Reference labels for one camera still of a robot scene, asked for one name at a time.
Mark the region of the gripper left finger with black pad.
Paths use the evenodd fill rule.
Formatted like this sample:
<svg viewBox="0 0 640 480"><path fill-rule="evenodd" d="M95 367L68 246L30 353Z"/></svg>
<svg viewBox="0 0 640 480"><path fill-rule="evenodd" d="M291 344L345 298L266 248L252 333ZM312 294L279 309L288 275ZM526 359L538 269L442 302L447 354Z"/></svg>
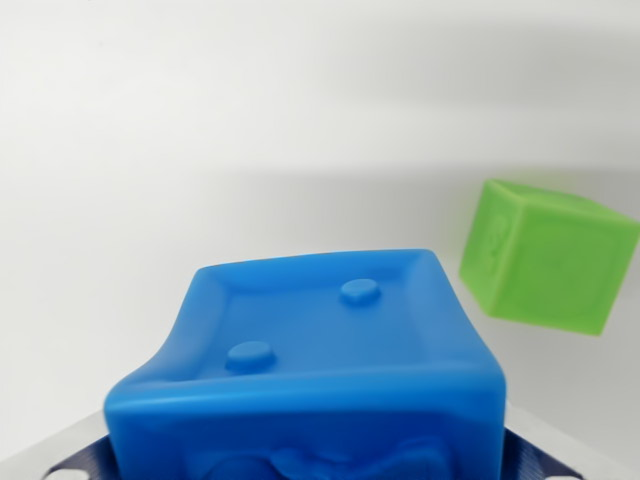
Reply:
<svg viewBox="0 0 640 480"><path fill-rule="evenodd" d="M115 479L102 410L1 462L2 479Z"/></svg>

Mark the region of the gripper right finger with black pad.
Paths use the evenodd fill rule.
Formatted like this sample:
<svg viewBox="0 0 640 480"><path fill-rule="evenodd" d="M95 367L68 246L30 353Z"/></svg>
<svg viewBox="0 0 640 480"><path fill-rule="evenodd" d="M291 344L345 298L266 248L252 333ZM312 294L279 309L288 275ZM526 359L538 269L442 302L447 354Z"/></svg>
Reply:
<svg viewBox="0 0 640 480"><path fill-rule="evenodd" d="M638 479L639 474L508 402L504 478Z"/></svg>

